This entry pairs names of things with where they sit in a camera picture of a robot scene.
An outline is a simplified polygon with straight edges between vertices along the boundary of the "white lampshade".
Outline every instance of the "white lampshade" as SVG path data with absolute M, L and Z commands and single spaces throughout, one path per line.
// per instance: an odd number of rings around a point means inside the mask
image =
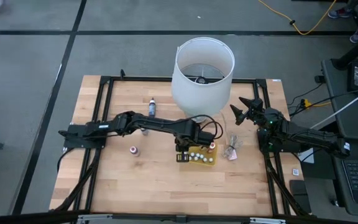
M 212 66 L 224 78 L 215 83 L 196 83 L 182 73 L 191 65 Z M 233 69 L 234 55 L 223 42 L 209 37 L 189 40 L 177 51 L 172 75 L 173 100 L 187 116 L 219 113 L 230 97 Z

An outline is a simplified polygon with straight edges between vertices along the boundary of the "wooden tabletop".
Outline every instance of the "wooden tabletop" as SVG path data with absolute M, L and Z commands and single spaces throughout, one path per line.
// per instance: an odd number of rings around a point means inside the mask
M 72 119 L 75 124 L 85 124 L 91 120 L 99 80 L 100 76 L 96 75 L 83 77 Z M 281 81 L 267 80 L 267 86 L 271 107 L 281 111 L 289 120 Z M 233 104 L 246 110 L 238 100 L 239 96 L 254 98 L 252 85 L 232 84 L 229 102 L 220 114 L 213 116 L 225 129 L 224 136 L 216 140 L 218 159 L 213 167 L 177 163 L 174 137 L 171 134 L 150 131 L 148 136 L 143 136 L 138 130 L 124 138 L 109 138 L 101 154 L 91 211 L 271 216 L 265 164 L 256 137 L 257 126 L 248 121 L 236 126 L 235 117 L 229 107 L 229 104 Z M 156 117 L 185 117 L 184 112 L 173 101 L 170 82 L 115 81 L 108 119 L 129 110 L 148 114 L 151 97 L 156 101 Z M 221 156 L 229 141 L 228 133 L 237 134 L 243 142 L 242 147 L 237 150 L 238 159 L 234 161 L 228 161 Z M 139 157 L 134 157 L 129 152 L 131 146 L 139 148 Z M 84 149 L 75 149 L 62 160 L 50 208 L 59 206 L 73 190 L 80 175 L 83 154 Z M 280 155 L 289 189 L 290 180 L 303 179 L 301 166 L 293 155 Z M 300 175 L 292 175 L 292 169 L 298 169 Z M 81 208 L 85 204 L 87 187 L 83 192 Z M 279 211 L 282 213 L 281 196 L 277 186 L 276 197 Z

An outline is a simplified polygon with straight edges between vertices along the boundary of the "small label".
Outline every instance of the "small label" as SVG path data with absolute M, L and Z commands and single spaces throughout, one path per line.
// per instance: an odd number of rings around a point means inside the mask
M 293 169 L 292 170 L 292 175 L 299 175 L 299 170 Z

